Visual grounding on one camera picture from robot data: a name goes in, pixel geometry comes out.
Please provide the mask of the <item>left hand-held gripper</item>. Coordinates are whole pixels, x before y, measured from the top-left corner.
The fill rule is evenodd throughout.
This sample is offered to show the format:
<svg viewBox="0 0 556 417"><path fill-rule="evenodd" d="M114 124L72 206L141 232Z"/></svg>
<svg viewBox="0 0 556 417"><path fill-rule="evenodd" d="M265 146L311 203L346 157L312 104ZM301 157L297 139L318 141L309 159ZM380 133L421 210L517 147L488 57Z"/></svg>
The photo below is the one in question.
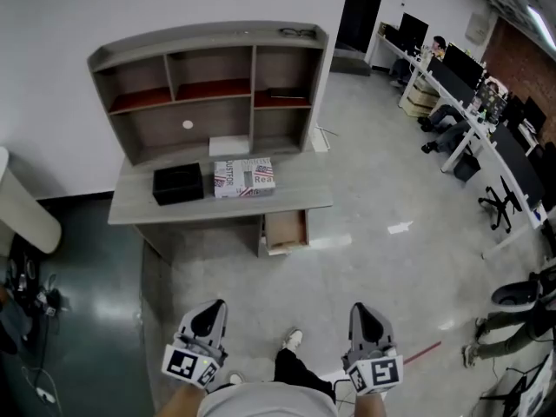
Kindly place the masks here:
<svg viewBox="0 0 556 417"><path fill-rule="evenodd" d="M206 301L188 311L165 347L161 372L206 389L228 357L222 345L227 320L228 307L222 299Z"/></svg>

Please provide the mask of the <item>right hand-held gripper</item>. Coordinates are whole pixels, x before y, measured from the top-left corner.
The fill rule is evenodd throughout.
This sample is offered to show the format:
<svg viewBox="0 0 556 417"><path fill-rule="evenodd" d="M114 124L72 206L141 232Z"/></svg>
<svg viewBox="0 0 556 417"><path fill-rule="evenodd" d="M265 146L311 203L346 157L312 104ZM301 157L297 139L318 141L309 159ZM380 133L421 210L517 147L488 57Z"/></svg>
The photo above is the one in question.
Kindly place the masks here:
<svg viewBox="0 0 556 417"><path fill-rule="evenodd" d="M356 302L349 315L349 349L341 357L357 394L384 394L403 382L403 356L397 354L390 321Z"/></svg>

